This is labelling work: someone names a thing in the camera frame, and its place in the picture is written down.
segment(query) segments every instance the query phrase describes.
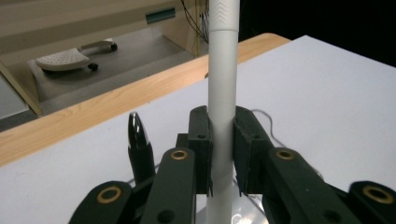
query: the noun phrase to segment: white cylindrical rod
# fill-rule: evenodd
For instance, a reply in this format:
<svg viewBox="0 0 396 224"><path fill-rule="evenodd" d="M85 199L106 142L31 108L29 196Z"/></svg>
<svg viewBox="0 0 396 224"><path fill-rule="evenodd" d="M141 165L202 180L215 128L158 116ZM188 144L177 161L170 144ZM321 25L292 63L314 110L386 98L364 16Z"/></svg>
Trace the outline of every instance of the white cylindrical rod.
<svg viewBox="0 0 396 224"><path fill-rule="evenodd" d="M233 118L236 98L236 64L239 1L209 1L209 93L212 121L213 195L206 204L208 224L229 224L232 216Z"/></svg>

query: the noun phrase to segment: beige machine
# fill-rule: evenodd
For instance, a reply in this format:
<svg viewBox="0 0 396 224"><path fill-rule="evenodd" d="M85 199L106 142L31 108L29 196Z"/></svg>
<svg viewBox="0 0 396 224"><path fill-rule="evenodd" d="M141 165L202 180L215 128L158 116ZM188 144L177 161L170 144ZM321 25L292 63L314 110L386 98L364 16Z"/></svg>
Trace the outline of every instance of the beige machine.
<svg viewBox="0 0 396 224"><path fill-rule="evenodd" d="M197 12L199 1L186 2L190 12ZM17 74L26 71L21 67L28 60L157 24L185 49L191 49L196 38L183 21L179 0L5 0L0 15L0 72L37 114L41 109L33 74Z"/></svg>

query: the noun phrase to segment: screw hole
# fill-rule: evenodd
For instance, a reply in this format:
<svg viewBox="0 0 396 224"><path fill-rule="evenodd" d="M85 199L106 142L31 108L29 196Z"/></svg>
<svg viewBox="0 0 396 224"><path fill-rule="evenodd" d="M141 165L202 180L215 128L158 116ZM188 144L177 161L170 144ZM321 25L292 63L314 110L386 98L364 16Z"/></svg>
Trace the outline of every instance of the screw hole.
<svg viewBox="0 0 396 224"><path fill-rule="evenodd" d="M394 202L393 196L379 187L366 186L363 188L363 193L378 203L390 204Z"/></svg>

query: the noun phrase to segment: white tabletop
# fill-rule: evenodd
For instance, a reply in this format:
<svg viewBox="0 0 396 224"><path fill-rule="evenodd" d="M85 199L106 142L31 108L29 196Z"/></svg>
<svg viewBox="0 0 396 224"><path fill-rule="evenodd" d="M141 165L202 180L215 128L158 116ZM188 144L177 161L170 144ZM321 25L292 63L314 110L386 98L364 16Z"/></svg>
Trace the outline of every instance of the white tabletop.
<svg viewBox="0 0 396 224"><path fill-rule="evenodd" d="M274 133L326 182L396 189L396 69L309 36L238 65L237 104L261 109ZM207 105L207 80L137 108L155 162ZM266 117L256 114L269 132ZM0 223L67 223L95 186L133 177L128 113L0 169Z"/></svg>

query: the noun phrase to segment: cable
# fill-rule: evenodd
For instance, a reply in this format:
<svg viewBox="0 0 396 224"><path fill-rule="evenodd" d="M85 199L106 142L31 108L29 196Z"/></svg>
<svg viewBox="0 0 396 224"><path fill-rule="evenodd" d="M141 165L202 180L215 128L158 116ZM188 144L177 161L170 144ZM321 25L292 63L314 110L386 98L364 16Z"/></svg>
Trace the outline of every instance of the cable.
<svg viewBox="0 0 396 224"><path fill-rule="evenodd" d="M186 20L189 23L190 27L195 31L196 34L198 34L198 36L200 36L206 43L209 43L209 39L207 37L207 31L206 29L204 29L203 31L201 30L201 27L197 24L197 21L192 17L192 15L190 14L189 10L186 7L186 4L184 2L184 0L180 0L181 5L183 6L184 9L184 14L186 16ZM205 12L208 11L208 6L207 6L207 1L205 2ZM202 22L202 25L204 27L207 27L207 19L204 19L204 22Z"/></svg>
<svg viewBox="0 0 396 224"><path fill-rule="evenodd" d="M270 116L267 112L265 112L265 111L263 111L263 110L260 110L260 109L252 109L251 111L252 111L252 112L259 112L259 113L263 114L265 117L267 117L267 118L270 120L270 134L271 134L271 137L272 137L272 138L274 139L274 141L276 141L280 146L286 147L285 144L283 144L281 141L279 141L279 140L274 136L274 128L273 128L274 123L273 123L273 120L272 120L271 116Z"/></svg>

